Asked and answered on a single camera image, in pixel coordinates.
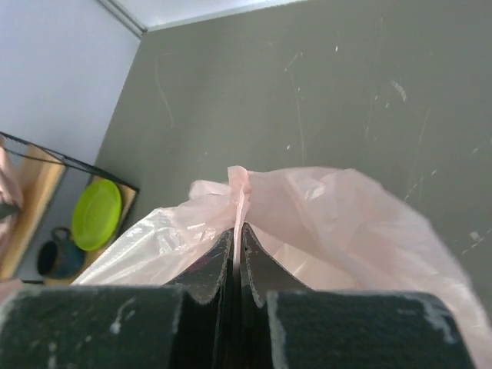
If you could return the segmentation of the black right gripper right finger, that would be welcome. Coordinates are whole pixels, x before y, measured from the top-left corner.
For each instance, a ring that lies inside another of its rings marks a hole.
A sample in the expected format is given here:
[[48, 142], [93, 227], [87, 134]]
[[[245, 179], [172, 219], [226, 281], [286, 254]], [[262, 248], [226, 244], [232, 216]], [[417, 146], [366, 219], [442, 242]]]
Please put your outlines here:
[[241, 232], [249, 368], [472, 368], [454, 316], [430, 294], [313, 291]]

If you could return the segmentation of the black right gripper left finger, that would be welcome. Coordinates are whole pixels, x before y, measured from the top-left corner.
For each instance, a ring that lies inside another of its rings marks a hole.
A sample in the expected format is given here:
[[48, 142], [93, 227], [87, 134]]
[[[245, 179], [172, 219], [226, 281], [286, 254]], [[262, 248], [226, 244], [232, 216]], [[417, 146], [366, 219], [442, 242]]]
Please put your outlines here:
[[3, 368], [220, 368], [231, 231], [162, 286], [31, 285], [1, 307]]

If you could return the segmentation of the pink plastic trash bag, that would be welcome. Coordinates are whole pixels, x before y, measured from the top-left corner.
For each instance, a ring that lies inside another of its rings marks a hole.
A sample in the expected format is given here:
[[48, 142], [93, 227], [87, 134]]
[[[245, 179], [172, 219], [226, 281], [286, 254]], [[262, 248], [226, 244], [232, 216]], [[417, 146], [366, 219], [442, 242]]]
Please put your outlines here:
[[235, 166], [196, 181], [189, 199], [156, 208], [114, 241], [77, 284], [164, 284], [232, 231], [252, 226], [267, 255], [309, 288], [419, 291], [457, 319], [474, 363], [491, 366], [491, 326], [469, 277], [430, 222], [358, 171]]

